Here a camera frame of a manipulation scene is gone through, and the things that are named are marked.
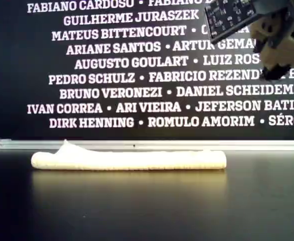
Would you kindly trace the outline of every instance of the black table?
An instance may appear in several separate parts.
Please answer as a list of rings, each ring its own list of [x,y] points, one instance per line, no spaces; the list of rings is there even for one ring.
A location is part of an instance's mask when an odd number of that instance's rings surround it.
[[[225,172],[36,171],[0,151],[0,240],[294,241],[294,152],[226,152]]]

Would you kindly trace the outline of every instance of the circuit board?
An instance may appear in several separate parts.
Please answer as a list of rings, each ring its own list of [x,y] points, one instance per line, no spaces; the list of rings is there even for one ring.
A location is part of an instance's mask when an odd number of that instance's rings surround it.
[[[259,19],[250,0],[214,0],[205,7],[210,41],[217,44]]]

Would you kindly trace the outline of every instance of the white strip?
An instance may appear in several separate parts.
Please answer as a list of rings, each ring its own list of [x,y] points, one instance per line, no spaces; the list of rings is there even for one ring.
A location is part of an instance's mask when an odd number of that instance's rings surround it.
[[[294,151],[294,141],[70,141],[89,150]],[[63,141],[0,140],[0,149],[57,150]]]
[[[222,151],[97,152],[65,140],[55,154],[34,153],[31,164],[45,170],[214,170],[226,168],[226,156]]]

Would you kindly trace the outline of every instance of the robotic arm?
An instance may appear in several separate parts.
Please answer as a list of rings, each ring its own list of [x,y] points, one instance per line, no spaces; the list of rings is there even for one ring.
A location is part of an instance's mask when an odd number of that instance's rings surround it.
[[[277,80],[294,68],[294,0],[214,0],[205,16],[214,45],[250,25],[261,79]]]

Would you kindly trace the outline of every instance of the black wall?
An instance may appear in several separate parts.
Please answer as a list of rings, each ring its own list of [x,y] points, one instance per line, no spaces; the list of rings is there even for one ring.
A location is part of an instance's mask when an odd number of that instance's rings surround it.
[[[236,64],[236,55],[247,54],[253,57],[251,45],[246,48],[236,48],[231,44],[229,49],[224,48],[224,43],[215,46],[215,50],[189,50],[174,51],[176,44],[189,40],[207,40],[208,36],[202,32],[204,30],[204,16],[202,4],[192,5],[172,5],[172,6],[149,6],[149,1],[144,0],[143,4],[135,1],[133,8],[117,8],[91,11],[70,11],[70,12],[50,12],[50,13],[27,13],[27,3],[36,2],[34,0],[17,0],[14,2],[0,1],[0,138],[11,138],[15,140],[48,140],[48,139],[88,139],[88,140],[158,140],[158,139],[182,139],[182,140],[294,140],[294,107],[279,106],[277,109],[266,109],[265,100],[271,100],[273,104],[279,100],[294,100],[294,94],[269,94],[263,95],[257,92],[256,95],[228,96],[226,88],[236,85],[254,85],[252,88],[276,88],[284,91],[284,87],[294,87],[294,70],[291,77],[286,77],[276,83],[261,82],[252,76],[248,79],[237,80],[210,80],[210,71],[227,70],[259,70],[262,65]],[[144,23],[123,23],[123,24],[94,24],[81,26],[65,26],[65,16],[94,15],[105,13],[133,13],[135,18],[138,12],[151,11],[181,11],[198,10],[194,20],[176,20],[161,22]],[[140,28],[158,26],[186,26],[184,34],[180,36],[156,36],[148,38],[105,38],[101,37],[91,40],[78,41],[52,41],[52,31],[70,30],[97,30],[112,28]],[[233,39],[245,39],[249,37],[247,31],[237,33],[230,37]],[[160,42],[159,52],[138,52],[138,53],[107,53],[92,55],[66,55],[69,45],[89,45],[99,43],[110,43],[111,50],[115,43],[130,42]],[[225,55],[226,64],[224,65],[205,65],[204,55]],[[105,68],[105,69],[75,69],[79,59],[99,59],[99,58],[128,58],[129,61],[134,57],[161,56],[188,56],[186,66],[181,67],[153,67],[153,68]],[[228,56],[232,64],[227,64]],[[203,81],[192,82],[149,82],[150,72],[164,71],[204,71],[206,78]],[[96,73],[135,73],[135,83],[113,83],[113,84],[78,84],[78,85],[49,85],[49,75],[56,74],[89,74]],[[199,97],[176,97],[176,87],[182,86],[220,86],[223,96],[199,96]],[[104,98],[102,89],[108,88],[133,88],[133,87],[162,87],[162,97],[157,98]],[[98,99],[60,99],[59,89],[75,88],[97,88],[101,96]],[[199,101],[261,101],[261,106],[257,111],[202,111],[196,112],[195,107]],[[143,113],[139,109],[139,102],[175,102],[180,105],[181,112],[155,112]],[[116,113],[119,103],[137,103],[136,113]],[[66,103],[99,103],[103,113],[87,114],[28,114],[28,104],[57,104]],[[286,118],[279,118],[277,125],[270,121],[272,115],[289,115]],[[191,119],[199,120],[198,127],[148,127],[149,117],[171,117],[186,116]],[[232,120],[231,116],[253,116],[253,122],[249,126],[217,126],[218,123],[211,123],[207,126],[204,119],[225,116],[224,120]],[[98,117],[132,117],[134,126],[132,128],[50,128],[50,118],[98,118]],[[234,117],[234,121],[240,121],[239,117]]]

